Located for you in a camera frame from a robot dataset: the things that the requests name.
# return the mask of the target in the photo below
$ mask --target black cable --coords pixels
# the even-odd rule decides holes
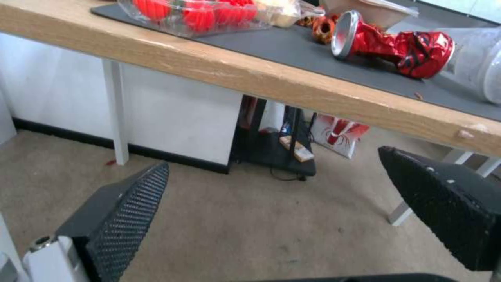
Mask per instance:
[[[285,126],[286,122],[282,122],[282,126],[280,127],[280,130],[277,134],[278,138],[277,138],[277,147],[280,146],[280,137],[282,137],[282,131],[284,129],[284,126]],[[280,181],[296,181],[296,180],[300,180],[300,176],[299,176],[299,173],[296,173],[296,177],[295,178],[281,178],[281,177],[278,177],[276,176],[274,173],[273,173],[273,163],[275,161],[275,157],[276,157],[276,154],[273,154],[273,157],[272,157],[272,162],[270,164],[270,174],[273,178],[275,178],[276,180],[280,180]]]

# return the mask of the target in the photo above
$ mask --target gray desk mat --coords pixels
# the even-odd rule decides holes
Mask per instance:
[[[91,12],[124,23],[158,30],[129,18],[117,5],[92,8]],[[333,57],[330,46],[312,40],[311,30],[293,26],[290,29],[271,28],[260,31],[227,33],[200,38],[198,42],[301,68],[386,92],[501,121],[501,107],[475,98],[460,88],[439,79],[412,79],[377,59],[353,57],[340,61]]]

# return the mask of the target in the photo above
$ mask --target tabletop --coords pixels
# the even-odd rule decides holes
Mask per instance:
[[[501,122],[93,15],[99,0],[0,0],[0,31],[501,156]]]

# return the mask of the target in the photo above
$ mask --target red soda can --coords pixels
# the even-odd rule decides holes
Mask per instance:
[[[454,41],[443,32],[401,32],[390,35],[365,23],[360,13],[347,11],[339,18],[331,41],[339,59],[350,55],[379,57],[413,78],[440,72],[454,52]]]

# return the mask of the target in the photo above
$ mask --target white wall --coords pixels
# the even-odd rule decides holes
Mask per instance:
[[[447,9],[501,23],[501,0],[421,0]]]
[[[129,143],[226,165],[242,94],[123,66]],[[101,60],[0,34],[13,117],[111,138]]]

